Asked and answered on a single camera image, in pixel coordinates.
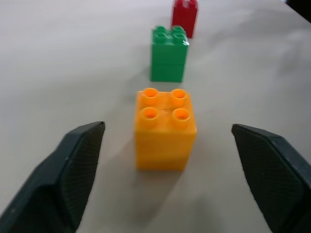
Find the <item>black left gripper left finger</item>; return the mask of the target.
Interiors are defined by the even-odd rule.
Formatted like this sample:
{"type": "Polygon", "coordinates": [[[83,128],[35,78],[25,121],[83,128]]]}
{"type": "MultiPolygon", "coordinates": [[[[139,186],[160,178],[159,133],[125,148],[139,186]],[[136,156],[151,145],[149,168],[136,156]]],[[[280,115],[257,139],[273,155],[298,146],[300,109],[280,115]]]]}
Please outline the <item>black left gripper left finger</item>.
{"type": "Polygon", "coordinates": [[[92,190],[103,121],[68,132],[0,216],[0,233],[76,233],[92,190]]]}

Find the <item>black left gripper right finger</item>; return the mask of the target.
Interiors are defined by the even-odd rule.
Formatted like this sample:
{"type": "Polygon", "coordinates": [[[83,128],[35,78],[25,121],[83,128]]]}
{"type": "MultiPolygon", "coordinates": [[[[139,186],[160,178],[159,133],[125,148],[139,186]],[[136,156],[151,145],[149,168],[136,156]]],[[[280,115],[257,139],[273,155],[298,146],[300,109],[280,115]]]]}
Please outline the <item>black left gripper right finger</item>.
{"type": "Polygon", "coordinates": [[[243,172],[272,233],[311,233],[311,165],[282,136],[233,124],[243,172]]]}

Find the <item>orange studded building block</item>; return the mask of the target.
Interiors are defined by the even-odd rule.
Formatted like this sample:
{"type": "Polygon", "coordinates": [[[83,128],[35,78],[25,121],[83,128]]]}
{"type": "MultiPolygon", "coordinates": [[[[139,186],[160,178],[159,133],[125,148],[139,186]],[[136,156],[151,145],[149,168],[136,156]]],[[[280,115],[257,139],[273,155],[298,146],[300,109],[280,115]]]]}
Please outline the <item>orange studded building block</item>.
{"type": "Polygon", "coordinates": [[[137,93],[135,158],[139,170],[184,170],[197,134],[190,94],[146,88],[137,93]]]}

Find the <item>green studded building block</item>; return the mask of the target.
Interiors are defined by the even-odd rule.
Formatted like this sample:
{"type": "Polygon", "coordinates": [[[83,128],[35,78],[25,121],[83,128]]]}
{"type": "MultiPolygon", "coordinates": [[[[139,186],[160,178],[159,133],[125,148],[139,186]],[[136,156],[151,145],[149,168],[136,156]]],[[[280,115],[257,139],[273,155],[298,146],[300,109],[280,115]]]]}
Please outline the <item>green studded building block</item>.
{"type": "Polygon", "coordinates": [[[187,60],[189,41],[181,26],[152,29],[151,81],[181,83],[187,60]]]}

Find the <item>red studded building block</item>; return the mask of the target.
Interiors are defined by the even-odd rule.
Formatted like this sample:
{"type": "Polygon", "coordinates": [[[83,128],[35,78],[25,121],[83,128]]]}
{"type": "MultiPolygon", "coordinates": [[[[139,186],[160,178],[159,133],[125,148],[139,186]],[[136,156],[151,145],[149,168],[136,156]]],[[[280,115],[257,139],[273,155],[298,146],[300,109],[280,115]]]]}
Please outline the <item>red studded building block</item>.
{"type": "Polygon", "coordinates": [[[197,0],[174,0],[171,27],[181,26],[192,39],[198,14],[197,0]]]}

